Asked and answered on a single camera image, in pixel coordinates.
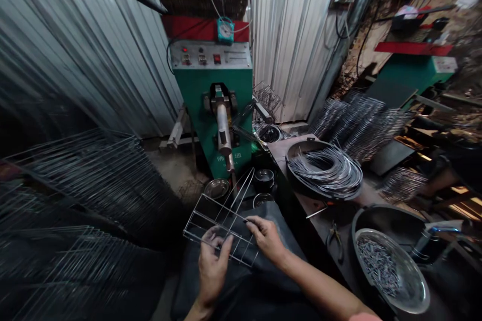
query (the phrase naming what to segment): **wicker basket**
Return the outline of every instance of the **wicker basket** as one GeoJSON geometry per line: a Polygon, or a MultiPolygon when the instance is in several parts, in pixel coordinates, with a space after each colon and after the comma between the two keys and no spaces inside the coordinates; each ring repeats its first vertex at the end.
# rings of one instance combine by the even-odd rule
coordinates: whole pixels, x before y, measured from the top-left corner
{"type": "MultiPolygon", "coordinates": [[[[211,0],[159,0],[169,15],[217,18],[211,0]]],[[[221,16],[242,21],[248,0],[213,0],[221,16]]]]}

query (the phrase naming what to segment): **corrugated metal wall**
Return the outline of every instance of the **corrugated metal wall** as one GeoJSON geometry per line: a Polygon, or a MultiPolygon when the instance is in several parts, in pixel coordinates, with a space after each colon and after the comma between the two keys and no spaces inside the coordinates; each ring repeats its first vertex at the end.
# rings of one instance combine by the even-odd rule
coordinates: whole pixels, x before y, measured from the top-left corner
{"type": "Polygon", "coordinates": [[[0,0],[0,22],[3,83],[66,94],[109,128],[170,133],[182,97],[157,13],[135,0],[0,0]]]}
{"type": "MultiPolygon", "coordinates": [[[[252,0],[255,83],[283,99],[278,122],[308,117],[337,44],[329,1],[252,0]]],[[[182,97],[154,11],[135,0],[0,0],[0,22],[2,82],[67,95],[109,128],[170,133],[182,97]]]]}
{"type": "Polygon", "coordinates": [[[281,96],[278,122],[307,119],[338,42],[330,0],[252,1],[255,83],[281,96]]]}

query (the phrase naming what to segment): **switch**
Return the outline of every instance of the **switch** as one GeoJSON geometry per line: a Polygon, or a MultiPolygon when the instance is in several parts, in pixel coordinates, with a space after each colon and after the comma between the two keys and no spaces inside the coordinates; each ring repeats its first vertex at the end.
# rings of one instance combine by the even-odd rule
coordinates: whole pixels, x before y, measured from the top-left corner
{"type": "Polygon", "coordinates": [[[203,54],[199,54],[199,65],[206,65],[206,64],[207,64],[206,56],[203,54]]]}
{"type": "Polygon", "coordinates": [[[182,64],[184,64],[184,65],[191,65],[191,59],[189,58],[189,54],[183,54],[183,56],[182,56],[182,64]]]}

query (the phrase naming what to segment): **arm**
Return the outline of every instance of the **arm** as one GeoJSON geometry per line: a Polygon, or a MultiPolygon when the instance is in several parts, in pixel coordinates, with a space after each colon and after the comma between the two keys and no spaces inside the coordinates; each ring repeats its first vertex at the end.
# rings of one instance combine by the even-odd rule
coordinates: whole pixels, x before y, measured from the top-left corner
{"type": "Polygon", "coordinates": [[[295,281],[319,309],[328,311],[339,321],[348,321],[359,313],[375,315],[333,278],[287,250],[273,222],[258,216],[249,216],[247,220],[246,226],[254,234],[263,254],[295,281]]]}
{"type": "Polygon", "coordinates": [[[199,253],[199,295],[184,321],[205,321],[214,312],[214,303],[221,293],[226,278],[227,262],[233,236],[223,239],[216,236],[216,227],[209,229],[202,237],[199,253]],[[214,253],[221,247],[219,257],[214,253]]]}

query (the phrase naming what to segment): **person's left hand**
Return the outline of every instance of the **person's left hand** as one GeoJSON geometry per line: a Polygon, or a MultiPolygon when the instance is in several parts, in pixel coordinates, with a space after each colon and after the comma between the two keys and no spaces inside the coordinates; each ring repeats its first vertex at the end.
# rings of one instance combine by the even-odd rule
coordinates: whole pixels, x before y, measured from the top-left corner
{"type": "Polygon", "coordinates": [[[217,230],[217,227],[212,227],[202,236],[204,242],[201,242],[201,253],[199,254],[198,301],[205,308],[212,307],[224,286],[233,241],[233,236],[230,235],[223,244],[223,238],[216,235],[217,230]],[[219,257],[214,253],[215,247],[218,246],[221,246],[219,257]]]}

